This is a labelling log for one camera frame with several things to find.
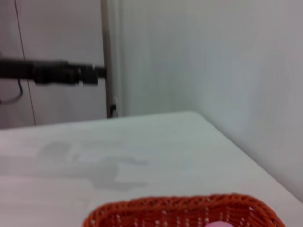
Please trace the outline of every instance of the white surface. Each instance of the white surface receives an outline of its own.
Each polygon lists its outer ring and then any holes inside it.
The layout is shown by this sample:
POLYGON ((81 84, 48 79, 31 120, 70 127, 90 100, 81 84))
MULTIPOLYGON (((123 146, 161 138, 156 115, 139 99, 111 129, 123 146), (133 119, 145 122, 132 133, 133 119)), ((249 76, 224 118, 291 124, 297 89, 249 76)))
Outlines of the white surface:
POLYGON ((197 111, 303 201, 303 1, 119 7, 122 114, 197 111))
MULTIPOLYGON (((0 0, 0 58, 22 59, 22 48, 14 0, 0 0)), ((34 125, 27 81, 22 81, 23 97, 12 105, 0 105, 0 129, 34 125)), ((20 93, 17 80, 0 79, 0 99, 20 93)))
MULTIPOLYGON (((104 66, 100 0, 17 0, 26 59, 104 66)), ((36 124, 106 118, 105 83, 30 83, 36 124)))
POLYGON ((105 202, 250 194, 286 226, 303 204, 196 113, 0 131, 0 224, 80 226, 105 202))

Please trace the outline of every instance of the cabinet door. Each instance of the cabinet door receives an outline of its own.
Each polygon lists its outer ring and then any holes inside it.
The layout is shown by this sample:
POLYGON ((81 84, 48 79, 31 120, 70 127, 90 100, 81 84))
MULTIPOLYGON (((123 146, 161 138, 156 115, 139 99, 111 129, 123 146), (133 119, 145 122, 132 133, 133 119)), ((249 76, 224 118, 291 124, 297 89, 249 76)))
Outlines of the cabinet door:
MULTIPOLYGON (((0 58, 23 59, 14 0, 0 0, 0 58)), ((0 129, 34 125, 28 83, 21 81, 22 98, 0 105, 0 129)), ((17 80, 0 79, 0 99, 8 100, 20 92, 17 80)))
MULTIPOLYGON (((104 65, 100 0, 17 0, 17 8, 26 59, 104 65)), ((30 89, 37 125, 106 118, 104 80, 30 89)))

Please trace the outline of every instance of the white wall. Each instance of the white wall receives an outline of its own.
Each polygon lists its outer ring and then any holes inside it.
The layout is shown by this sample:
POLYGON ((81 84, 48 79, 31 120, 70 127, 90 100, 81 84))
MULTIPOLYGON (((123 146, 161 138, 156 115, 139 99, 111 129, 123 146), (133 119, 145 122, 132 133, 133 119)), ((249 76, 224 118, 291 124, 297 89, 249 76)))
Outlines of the white wall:
POLYGON ((122 114, 198 111, 303 201, 303 2, 119 3, 122 114))

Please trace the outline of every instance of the cable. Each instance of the cable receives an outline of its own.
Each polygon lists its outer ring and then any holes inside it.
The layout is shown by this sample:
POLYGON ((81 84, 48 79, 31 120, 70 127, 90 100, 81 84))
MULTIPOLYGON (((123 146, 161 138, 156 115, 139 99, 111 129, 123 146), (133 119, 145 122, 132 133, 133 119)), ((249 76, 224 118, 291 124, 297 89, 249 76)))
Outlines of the cable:
POLYGON ((12 99, 9 99, 9 100, 5 100, 5 101, 0 100, 0 105, 9 105, 9 104, 15 103, 20 100, 20 98, 23 96, 23 88, 22 88, 20 79, 18 79, 18 85, 20 88, 19 95, 17 95, 16 97, 14 97, 12 99))

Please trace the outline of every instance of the orange wicker basket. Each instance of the orange wicker basket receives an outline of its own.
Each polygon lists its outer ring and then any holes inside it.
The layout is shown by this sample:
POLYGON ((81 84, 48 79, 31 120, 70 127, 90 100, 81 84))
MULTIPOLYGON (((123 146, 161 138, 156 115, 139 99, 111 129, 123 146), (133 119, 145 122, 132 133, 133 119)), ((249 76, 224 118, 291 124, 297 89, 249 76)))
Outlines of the orange wicker basket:
POLYGON ((83 227, 204 227, 215 221, 235 227, 285 227, 263 202, 239 194, 111 203, 91 212, 83 227))

